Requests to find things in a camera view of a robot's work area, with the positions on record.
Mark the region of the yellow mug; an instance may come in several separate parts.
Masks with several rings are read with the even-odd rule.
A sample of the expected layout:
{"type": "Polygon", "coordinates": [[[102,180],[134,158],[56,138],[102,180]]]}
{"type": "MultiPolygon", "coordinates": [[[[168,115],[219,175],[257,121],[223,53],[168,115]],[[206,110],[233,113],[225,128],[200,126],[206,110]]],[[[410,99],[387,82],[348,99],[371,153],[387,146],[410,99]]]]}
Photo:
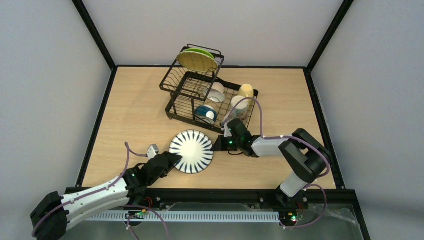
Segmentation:
{"type": "Polygon", "coordinates": [[[243,84],[238,90],[238,95],[241,96],[242,98],[249,98],[249,99],[243,100],[242,103],[251,105],[253,102],[252,98],[254,97],[254,89],[252,85],[248,83],[243,84]]]}

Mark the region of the blue striped white plate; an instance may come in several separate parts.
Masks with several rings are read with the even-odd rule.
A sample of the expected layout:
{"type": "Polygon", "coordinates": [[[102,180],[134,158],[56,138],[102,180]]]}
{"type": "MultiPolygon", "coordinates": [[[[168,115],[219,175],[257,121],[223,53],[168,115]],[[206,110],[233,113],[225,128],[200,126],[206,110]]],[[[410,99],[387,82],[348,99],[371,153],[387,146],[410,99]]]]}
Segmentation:
{"type": "Polygon", "coordinates": [[[211,139],[198,130],[185,130],[171,141],[169,152],[181,156],[174,167],[185,174],[198,174],[206,170],[214,158],[211,139]]]}

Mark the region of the plain white bowl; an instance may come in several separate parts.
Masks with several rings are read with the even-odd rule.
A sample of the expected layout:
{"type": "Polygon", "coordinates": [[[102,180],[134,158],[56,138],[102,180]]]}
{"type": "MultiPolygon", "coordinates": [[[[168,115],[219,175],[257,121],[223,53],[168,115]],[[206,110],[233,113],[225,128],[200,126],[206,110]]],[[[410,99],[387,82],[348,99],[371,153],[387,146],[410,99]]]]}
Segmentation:
{"type": "Polygon", "coordinates": [[[225,92],[225,88],[224,88],[223,84],[220,83],[220,82],[214,82],[211,85],[210,89],[205,88],[203,90],[204,94],[208,93],[206,98],[208,100],[211,100],[211,101],[216,102],[216,103],[223,103],[225,101],[224,92],[225,92]]]}

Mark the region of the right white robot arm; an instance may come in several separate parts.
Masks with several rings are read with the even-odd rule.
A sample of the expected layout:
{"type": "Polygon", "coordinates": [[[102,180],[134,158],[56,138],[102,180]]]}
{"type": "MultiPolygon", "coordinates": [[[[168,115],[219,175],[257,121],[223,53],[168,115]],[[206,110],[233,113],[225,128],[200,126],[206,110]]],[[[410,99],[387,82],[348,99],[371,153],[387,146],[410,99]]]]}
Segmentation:
{"type": "Polygon", "coordinates": [[[211,150],[240,151],[247,157],[283,157],[292,173],[278,187],[287,200],[311,186],[331,170],[330,153],[309,132],[298,128],[291,135],[266,137],[251,134],[246,126],[234,119],[224,126],[211,150]]]}

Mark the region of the woven bamboo plate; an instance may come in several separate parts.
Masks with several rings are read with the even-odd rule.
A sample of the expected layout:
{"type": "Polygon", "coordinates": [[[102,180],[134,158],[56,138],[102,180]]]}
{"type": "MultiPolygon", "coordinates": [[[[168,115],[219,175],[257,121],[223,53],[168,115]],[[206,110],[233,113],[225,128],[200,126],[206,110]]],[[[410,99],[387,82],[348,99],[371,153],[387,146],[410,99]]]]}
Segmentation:
{"type": "Polygon", "coordinates": [[[181,66],[193,72],[208,73],[218,69],[214,58],[200,52],[183,51],[176,56],[176,60],[181,66]]]}

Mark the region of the green plate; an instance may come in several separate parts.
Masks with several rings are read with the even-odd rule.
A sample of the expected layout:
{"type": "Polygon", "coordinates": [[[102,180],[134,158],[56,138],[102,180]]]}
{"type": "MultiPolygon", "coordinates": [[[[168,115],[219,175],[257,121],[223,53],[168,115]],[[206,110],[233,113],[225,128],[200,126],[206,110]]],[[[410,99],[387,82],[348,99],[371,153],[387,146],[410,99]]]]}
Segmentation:
{"type": "Polygon", "coordinates": [[[199,53],[199,54],[206,55],[206,56],[212,58],[213,60],[215,59],[215,57],[210,52],[203,50],[201,48],[188,48],[188,49],[184,50],[184,52],[199,53]]]}

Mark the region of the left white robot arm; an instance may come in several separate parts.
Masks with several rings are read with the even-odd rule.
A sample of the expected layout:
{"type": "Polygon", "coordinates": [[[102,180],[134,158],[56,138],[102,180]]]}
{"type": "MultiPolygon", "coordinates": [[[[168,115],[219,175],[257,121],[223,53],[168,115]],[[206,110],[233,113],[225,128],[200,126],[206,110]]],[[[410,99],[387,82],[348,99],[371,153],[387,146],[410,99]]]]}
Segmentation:
{"type": "Polygon", "coordinates": [[[139,201],[146,189],[166,177],[181,159],[180,155],[165,151],[146,163],[126,167],[119,176],[101,185],[65,195],[57,191],[47,194],[30,214],[32,237],[58,240],[96,214],[139,201]]]}

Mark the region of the beige mug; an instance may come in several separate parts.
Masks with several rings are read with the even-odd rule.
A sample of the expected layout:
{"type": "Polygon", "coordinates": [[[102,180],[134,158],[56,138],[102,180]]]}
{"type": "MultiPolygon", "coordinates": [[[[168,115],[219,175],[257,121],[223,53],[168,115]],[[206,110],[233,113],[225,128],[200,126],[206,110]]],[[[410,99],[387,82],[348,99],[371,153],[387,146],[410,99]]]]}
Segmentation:
{"type": "Polygon", "coordinates": [[[229,115],[229,119],[240,119],[244,122],[248,116],[250,100],[243,96],[236,95],[231,99],[230,105],[232,113],[229,115]]]}

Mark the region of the teal patterned white bowl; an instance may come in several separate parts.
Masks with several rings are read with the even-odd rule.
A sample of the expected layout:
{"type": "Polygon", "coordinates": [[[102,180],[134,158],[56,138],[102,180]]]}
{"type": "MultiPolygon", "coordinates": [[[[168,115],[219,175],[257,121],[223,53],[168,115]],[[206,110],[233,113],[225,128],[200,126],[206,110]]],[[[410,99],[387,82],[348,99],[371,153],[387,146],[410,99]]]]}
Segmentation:
{"type": "Polygon", "coordinates": [[[194,111],[194,115],[196,119],[210,125],[214,125],[218,117],[215,109],[206,104],[198,106],[194,111]]]}

